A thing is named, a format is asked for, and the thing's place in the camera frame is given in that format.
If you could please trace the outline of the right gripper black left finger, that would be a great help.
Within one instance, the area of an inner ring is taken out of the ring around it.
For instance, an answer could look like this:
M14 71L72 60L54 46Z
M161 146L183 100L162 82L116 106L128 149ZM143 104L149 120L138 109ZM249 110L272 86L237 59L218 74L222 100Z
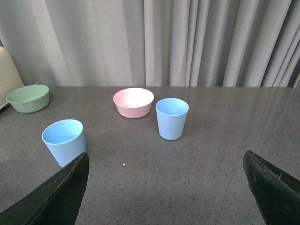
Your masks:
M0 214L2 225L73 225L86 190L89 156L82 153Z

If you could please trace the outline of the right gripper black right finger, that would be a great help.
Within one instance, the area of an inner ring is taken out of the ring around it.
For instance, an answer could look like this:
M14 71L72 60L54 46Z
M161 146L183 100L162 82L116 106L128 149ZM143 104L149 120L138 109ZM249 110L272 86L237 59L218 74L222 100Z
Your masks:
M249 188L267 225L300 223L300 181L252 151L243 168Z

